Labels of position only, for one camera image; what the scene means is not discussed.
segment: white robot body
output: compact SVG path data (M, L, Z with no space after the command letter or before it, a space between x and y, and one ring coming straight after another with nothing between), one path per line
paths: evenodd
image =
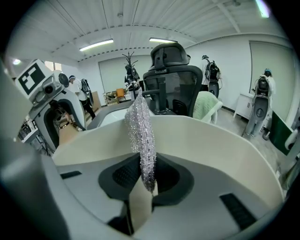
M49 70L41 60L35 60L17 77L16 85L21 93L32 102L29 116L52 151L59 145L59 132L54 127L56 117L51 104L58 104L72 114L77 125L86 129L83 107L76 94L69 91L68 78L59 70Z
M269 83L266 78L259 78L255 88L252 112L245 130L247 135L251 134L253 137L257 136L263 127L263 121L266 118L269 109L270 100L268 91Z

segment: wooden chair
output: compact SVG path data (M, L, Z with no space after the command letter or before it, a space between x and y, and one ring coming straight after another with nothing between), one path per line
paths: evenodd
M125 92L124 92L123 88L118 88L117 89L117 98L118 98L118 103L120 103L120 99L121 98L124 98L126 100L126 98L125 98Z

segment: black slot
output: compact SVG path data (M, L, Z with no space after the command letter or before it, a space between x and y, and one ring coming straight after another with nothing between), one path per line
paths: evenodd
M78 175L81 175L82 173L80 171L72 171L72 172L66 172L62 173L60 176L62 179L72 178Z
M254 216L246 209L246 207L237 199L234 194L230 193L222 195L220 196L220 199L241 230L246 229L256 221Z

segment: chair headrest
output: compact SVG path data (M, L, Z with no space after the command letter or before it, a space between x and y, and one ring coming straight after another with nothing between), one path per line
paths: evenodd
M186 51L179 43L165 43L156 46L151 51L152 65L150 70L162 70L166 67L187 65L189 63Z

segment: person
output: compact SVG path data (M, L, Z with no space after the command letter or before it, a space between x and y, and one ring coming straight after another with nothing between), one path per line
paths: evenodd
M90 99L87 97L86 93L82 91L81 81L77 79L74 75L71 75L69 77L69 82L71 84L68 86L68 89L78 96L79 101L81 102L84 110L86 110L90 114L92 119L94 119L96 115L90 106Z
M273 96L276 94L276 84L274 81L274 78L272 76L272 72L270 69L265 69L264 74L261 76L266 76L268 82L269 82L269 110L272 109L272 103L273 103Z
M201 70L202 70L202 73L203 73L203 77L202 77L202 84L201 84L201 88L200 88L200 91L208 91L208 83L209 83L209 80L206 79L205 77L205 72L206 72L206 66L208 64L207 60L206 60L206 55L203 55L202 56L202 62L201 62Z

